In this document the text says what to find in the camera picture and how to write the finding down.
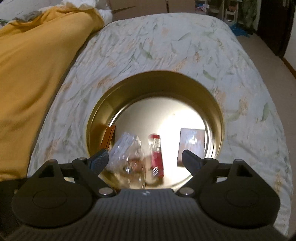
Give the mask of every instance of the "white comforter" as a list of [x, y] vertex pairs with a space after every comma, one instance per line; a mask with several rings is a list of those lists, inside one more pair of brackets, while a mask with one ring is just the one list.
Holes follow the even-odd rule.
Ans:
[[229, 27], [210, 16], [158, 14], [113, 22], [87, 43], [59, 90], [33, 151], [28, 176], [46, 160], [87, 156], [86, 125], [103, 93], [149, 70], [171, 70], [202, 83], [226, 124], [219, 161], [244, 159], [281, 199], [275, 227], [286, 234], [292, 172], [275, 105]]

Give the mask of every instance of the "mustard yellow blanket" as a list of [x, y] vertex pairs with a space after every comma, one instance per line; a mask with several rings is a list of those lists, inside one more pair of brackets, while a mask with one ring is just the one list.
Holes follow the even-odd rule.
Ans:
[[87, 37], [95, 9], [52, 7], [0, 29], [0, 181], [25, 177], [34, 139], [61, 77]]

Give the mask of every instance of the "baseboard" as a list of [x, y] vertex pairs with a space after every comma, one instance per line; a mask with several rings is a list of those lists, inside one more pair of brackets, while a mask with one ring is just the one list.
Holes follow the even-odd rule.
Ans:
[[292, 65], [285, 58], [282, 58], [282, 61], [287, 66], [287, 68], [290, 70], [290, 72], [292, 73], [292, 75], [296, 79], [296, 70], [292, 67]]

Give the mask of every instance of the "metal bowl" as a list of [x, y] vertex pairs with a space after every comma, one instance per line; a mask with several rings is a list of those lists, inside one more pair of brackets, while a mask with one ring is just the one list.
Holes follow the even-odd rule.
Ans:
[[[194, 79], [170, 71], [136, 74], [102, 96], [87, 125], [90, 155], [99, 150], [111, 125], [116, 125], [113, 143], [126, 131], [140, 138], [144, 153], [149, 153], [148, 135], [160, 135], [165, 176], [146, 188], [177, 190], [192, 177], [185, 167], [177, 166], [181, 128], [205, 129], [205, 157], [218, 155], [224, 136], [223, 116], [214, 97]], [[103, 171], [100, 177], [119, 188], [112, 173]]]

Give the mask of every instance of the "clear plastic wrapper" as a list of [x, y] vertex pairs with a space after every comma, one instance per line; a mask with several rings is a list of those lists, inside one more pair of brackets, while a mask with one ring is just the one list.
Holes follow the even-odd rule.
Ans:
[[144, 188], [146, 168], [143, 157], [139, 138], [125, 132], [109, 152], [106, 170], [117, 176], [121, 188]]

